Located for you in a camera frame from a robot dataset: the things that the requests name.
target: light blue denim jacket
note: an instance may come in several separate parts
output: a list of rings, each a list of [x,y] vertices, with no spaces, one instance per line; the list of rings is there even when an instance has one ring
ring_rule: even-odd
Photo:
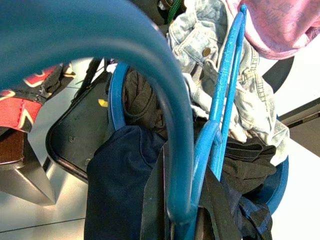
[[[167,40],[182,72],[195,73],[192,79],[199,89],[190,97],[206,110],[210,109],[211,101],[199,102],[208,99],[200,98],[206,94],[202,84],[212,81],[211,85],[215,85],[226,36],[234,19],[224,0],[185,0],[184,4],[186,11],[170,25]],[[204,56],[208,48],[210,53]],[[258,64],[259,54],[245,40],[229,135],[242,142],[258,136],[265,144],[276,146],[271,162],[277,165],[288,155],[289,129],[276,120],[274,93],[258,74]]]

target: red fabric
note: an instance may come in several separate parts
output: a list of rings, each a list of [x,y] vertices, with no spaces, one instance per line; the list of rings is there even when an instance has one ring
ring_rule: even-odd
[[[56,70],[56,66],[49,67],[45,70],[42,70],[42,74],[33,74],[31,76],[26,77],[23,79],[25,84],[27,84],[31,88],[35,88],[41,85],[50,74],[52,74]]]
[[[41,108],[38,102],[13,97],[15,93],[10,90],[1,92],[0,95],[0,126],[29,132],[24,129],[28,122],[33,125]]]

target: gray floor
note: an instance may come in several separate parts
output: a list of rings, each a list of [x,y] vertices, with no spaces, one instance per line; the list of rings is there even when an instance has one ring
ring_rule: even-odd
[[[41,164],[47,157],[46,134],[53,123],[67,110],[80,87],[90,59],[73,62],[77,74],[67,88],[41,108],[29,142]],[[87,189],[84,182],[56,165],[47,171],[56,192],[53,206],[38,206],[0,192],[0,240],[81,240],[86,215]]]

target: navy blue fabric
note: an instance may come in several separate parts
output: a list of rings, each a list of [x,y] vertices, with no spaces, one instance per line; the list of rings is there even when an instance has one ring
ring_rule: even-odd
[[[147,129],[125,126],[95,152],[87,166],[85,240],[139,239],[144,188],[164,143]]]
[[[233,221],[240,230],[243,240],[272,240],[272,218],[268,206],[243,196],[223,175],[221,184],[227,192]]]

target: pink fabric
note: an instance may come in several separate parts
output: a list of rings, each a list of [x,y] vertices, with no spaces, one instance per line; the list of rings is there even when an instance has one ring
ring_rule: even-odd
[[[246,38],[268,59],[286,59],[320,33],[320,0],[226,0],[235,17],[248,8]]]

